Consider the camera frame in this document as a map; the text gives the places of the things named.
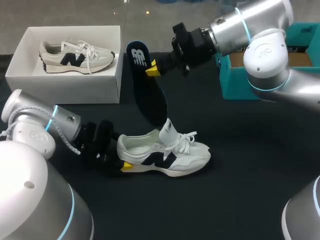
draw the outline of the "shoe sole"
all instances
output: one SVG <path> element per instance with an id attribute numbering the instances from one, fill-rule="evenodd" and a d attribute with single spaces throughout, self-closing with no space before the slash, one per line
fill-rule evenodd
<path id="1" fill-rule="evenodd" d="M 39 57 L 43 62 L 43 69 L 47 74 L 61 74 L 61 73 L 67 73 L 67 72 L 78 72 L 84 75 L 90 74 L 89 70 L 86 67 L 78 67 L 78 66 L 71 66 L 71 65 L 62 65 L 62 66 L 48 65 L 48 64 L 45 64 L 41 55 L 39 55 Z M 115 58 L 113 58 L 112 62 L 108 64 L 90 68 L 91 73 L 94 74 L 94 73 L 103 71 L 105 68 L 109 67 L 114 62 L 114 59 Z"/>
<path id="2" fill-rule="evenodd" d="M 211 162 L 211 154 L 210 154 L 210 158 L 208 159 L 208 161 L 204 165 L 197 167 L 197 168 L 190 169 L 188 171 L 172 171 L 172 170 L 168 170 L 165 168 L 157 167 L 155 165 L 141 165 L 141 164 L 136 164 L 136 163 L 127 161 L 127 160 L 123 160 L 123 161 L 133 165 L 133 167 L 131 169 L 123 170 L 122 172 L 124 172 L 124 173 L 144 173 L 144 172 L 148 172 L 148 171 L 158 171 L 158 172 L 161 172 L 161 173 L 168 175 L 169 177 L 177 178 L 177 177 L 183 177 L 186 175 L 194 174 L 194 173 L 204 169 L 205 166 L 208 166 L 209 163 Z"/>

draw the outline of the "new balance logo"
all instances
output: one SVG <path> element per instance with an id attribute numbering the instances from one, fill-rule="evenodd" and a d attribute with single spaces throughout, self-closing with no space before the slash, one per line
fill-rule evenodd
<path id="1" fill-rule="evenodd" d="M 171 165 L 174 163 L 176 159 L 177 157 L 176 155 L 174 155 L 173 152 L 170 152 L 170 154 L 166 157 L 165 160 L 163 152 L 153 152 L 141 164 L 147 166 L 154 164 L 158 168 L 168 169 L 171 167 Z"/>
<path id="2" fill-rule="evenodd" d="M 141 51 L 140 49 L 132 49 L 131 54 L 136 65 L 147 66 L 146 58 L 143 51 Z"/>
<path id="3" fill-rule="evenodd" d="M 66 65 L 68 65 L 68 63 L 70 63 L 71 66 L 80 67 L 85 59 L 86 59 L 86 57 L 82 53 L 76 59 L 76 54 L 75 53 L 68 52 L 68 53 L 66 53 L 64 55 L 64 57 L 63 57 L 62 61 L 60 62 L 60 64 L 66 66 Z"/>

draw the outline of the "insole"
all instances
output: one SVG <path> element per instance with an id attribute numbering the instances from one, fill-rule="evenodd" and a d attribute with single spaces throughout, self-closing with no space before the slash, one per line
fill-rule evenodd
<path id="1" fill-rule="evenodd" d="M 155 77 L 149 77 L 151 68 L 147 46 L 141 41 L 130 42 L 126 54 L 131 66 L 135 102 L 147 121 L 156 128 L 162 128 L 168 118 L 167 100 Z"/>

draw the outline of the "white sneaker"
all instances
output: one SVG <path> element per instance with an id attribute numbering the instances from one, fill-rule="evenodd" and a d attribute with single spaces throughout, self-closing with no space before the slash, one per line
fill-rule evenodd
<path id="1" fill-rule="evenodd" d="M 210 160 L 209 147 L 195 142 L 196 131 L 181 134 L 170 119 L 162 130 L 143 136 L 121 135 L 117 153 L 121 160 L 132 165 L 123 172 L 157 170 L 170 177 L 181 177 L 202 169 Z"/>
<path id="2" fill-rule="evenodd" d="M 108 67 L 115 53 L 105 48 L 91 46 L 84 41 L 77 44 L 63 41 L 61 44 L 40 44 L 40 58 L 47 73 L 70 71 L 92 74 Z"/>

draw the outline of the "shoe lace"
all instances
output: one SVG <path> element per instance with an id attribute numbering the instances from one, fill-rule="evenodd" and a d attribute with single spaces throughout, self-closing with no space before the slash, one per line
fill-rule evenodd
<path id="1" fill-rule="evenodd" d="M 178 152 L 181 154 L 188 154 L 190 149 L 190 143 L 195 141 L 196 131 L 190 132 L 188 134 L 179 133 L 178 140 L 172 146 L 169 146 L 165 149 L 165 155 L 168 156 L 172 151 Z"/>
<path id="2" fill-rule="evenodd" d="M 61 51 L 64 49 L 65 45 L 73 47 L 73 48 L 75 47 L 75 45 L 63 41 L 61 44 Z M 89 43 L 87 43 L 85 41 L 81 41 L 81 40 L 79 40 L 77 42 L 76 47 L 77 47 L 76 52 L 85 54 L 86 67 L 88 68 L 89 73 L 92 74 L 90 71 L 90 60 L 95 61 L 99 58 L 97 50 L 95 49 L 94 46 L 90 45 Z"/>

